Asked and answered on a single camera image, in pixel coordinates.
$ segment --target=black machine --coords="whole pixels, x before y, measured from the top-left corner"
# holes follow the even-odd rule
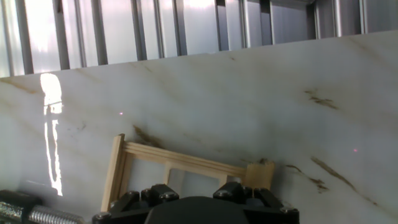
[[[283,207],[267,189],[251,189],[228,182],[208,197],[179,195],[164,184],[124,194],[109,212],[93,217],[93,224],[212,224],[299,223],[299,211]]]
[[[41,199],[0,190],[0,224],[86,224],[82,217],[41,206]],[[130,191],[93,224],[298,224],[299,211],[283,207],[267,189],[228,182],[209,197],[180,196],[165,184]]]

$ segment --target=white marble surface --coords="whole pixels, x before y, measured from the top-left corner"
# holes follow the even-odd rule
[[[0,79],[0,189],[89,219],[135,125],[171,151],[276,161],[302,223],[397,223],[397,60],[384,32]]]

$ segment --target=wooden stick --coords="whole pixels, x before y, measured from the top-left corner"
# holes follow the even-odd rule
[[[101,211],[107,212],[109,204],[114,197],[115,189],[120,187],[120,182],[117,182],[119,165],[122,160],[124,134],[120,134],[113,139],[111,160],[109,162],[108,174],[106,176],[104,196],[102,199]]]
[[[126,153],[126,162],[124,163],[124,168],[123,168],[123,176],[121,179],[119,198],[122,197],[127,192],[127,187],[129,185],[129,179],[131,174],[131,164],[133,159],[134,156],[132,154]]]
[[[155,147],[143,146],[133,142],[126,143],[126,152],[136,155],[139,159],[149,160],[152,162],[158,162],[165,164],[167,161],[171,162],[182,162],[195,164],[201,167],[207,167],[214,170],[220,170],[234,177],[244,177],[246,169],[241,167],[230,166],[222,164],[220,162],[209,161],[206,159],[188,156],[177,152],[170,152],[163,149],[157,149]]]

